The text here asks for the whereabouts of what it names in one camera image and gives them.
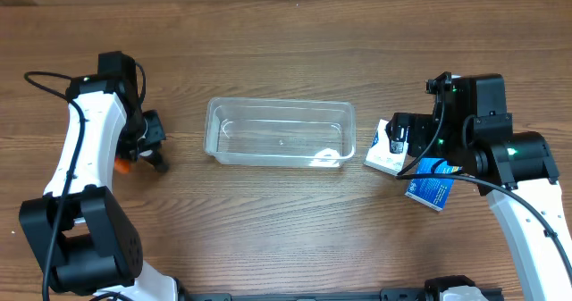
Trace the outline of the clear plastic container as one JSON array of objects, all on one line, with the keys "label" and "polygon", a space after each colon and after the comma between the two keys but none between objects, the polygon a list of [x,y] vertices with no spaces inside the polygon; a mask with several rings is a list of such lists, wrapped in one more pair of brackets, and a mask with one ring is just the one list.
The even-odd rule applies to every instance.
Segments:
[{"label": "clear plastic container", "polygon": [[349,102],[215,97],[204,151],[221,164],[339,168],[356,152]]}]

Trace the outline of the orange Redoxon tube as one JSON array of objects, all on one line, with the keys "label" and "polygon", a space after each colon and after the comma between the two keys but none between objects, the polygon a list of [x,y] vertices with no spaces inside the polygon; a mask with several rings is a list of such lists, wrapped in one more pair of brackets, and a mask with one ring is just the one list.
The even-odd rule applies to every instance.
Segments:
[{"label": "orange Redoxon tube", "polygon": [[114,169],[122,174],[130,172],[130,161],[119,157],[114,159]]}]

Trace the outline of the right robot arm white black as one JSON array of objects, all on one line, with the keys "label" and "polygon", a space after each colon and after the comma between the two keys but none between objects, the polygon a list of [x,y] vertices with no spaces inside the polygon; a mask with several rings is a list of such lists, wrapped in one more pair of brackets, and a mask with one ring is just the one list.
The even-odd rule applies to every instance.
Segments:
[{"label": "right robot arm white black", "polygon": [[477,185],[501,226],[527,300],[571,298],[571,235],[559,170],[538,132],[516,133],[498,73],[426,82],[430,114],[395,113],[386,135],[394,154],[458,167],[446,180]]}]

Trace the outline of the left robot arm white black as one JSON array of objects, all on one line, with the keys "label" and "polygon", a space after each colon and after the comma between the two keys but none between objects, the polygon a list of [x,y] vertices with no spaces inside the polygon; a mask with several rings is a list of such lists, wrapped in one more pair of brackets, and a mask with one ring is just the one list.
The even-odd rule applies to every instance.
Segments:
[{"label": "left robot arm white black", "polygon": [[98,56],[97,73],[69,78],[60,97],[69,127],[53,178],[27,200],[19,222],[43,272],[42,297],[71,292],[94,300],[186,300],[179,281],[143,258],[142,244],[113,195],[113,175],[143,160],[168,164],[157,111],[143,111],[143,67],[120,52]]}]

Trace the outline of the blue medicine box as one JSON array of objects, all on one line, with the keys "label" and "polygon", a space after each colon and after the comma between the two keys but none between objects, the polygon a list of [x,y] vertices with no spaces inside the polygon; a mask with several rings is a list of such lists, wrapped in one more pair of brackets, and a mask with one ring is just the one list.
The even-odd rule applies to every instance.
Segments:
[{"label": "blue medicine box", "polygon": [[[458,166],[451,166],[442,159],[423,158],[416,169],[416,174],[454,173]],[[446,204],[454,180],[449,179],[415,179],[408,184],[405,196],[440,212]]]}]

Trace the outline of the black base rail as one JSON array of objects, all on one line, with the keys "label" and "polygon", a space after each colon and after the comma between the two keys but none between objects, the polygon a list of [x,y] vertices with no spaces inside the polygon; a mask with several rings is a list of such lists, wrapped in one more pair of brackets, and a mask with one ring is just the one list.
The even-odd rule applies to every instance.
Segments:
[{"label": "black base rail", "polygon": [[190,294],[185,292],[180,300],[185,301],[439,301],[439,300],[503,300],[499,288],[470,287],[467,294],[438,294],[423,288],[383,288],[378,292],[336,292],[317,294],[266,294],[236,296],[228,293]]}]

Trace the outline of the white Hansaplast plaster box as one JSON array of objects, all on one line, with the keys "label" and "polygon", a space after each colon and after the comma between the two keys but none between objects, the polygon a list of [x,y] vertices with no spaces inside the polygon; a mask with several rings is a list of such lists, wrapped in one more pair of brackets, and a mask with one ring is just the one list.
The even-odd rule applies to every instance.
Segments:
[{"label": "white Hansaplast plaster box", "polygon": [[364,165],[396,176],[404,166],[408,144],[405,144],[400,154],[391,153],[390,141],[385,131],[387,123],[385,120],[379,120],[372,145],[366,153]]}]

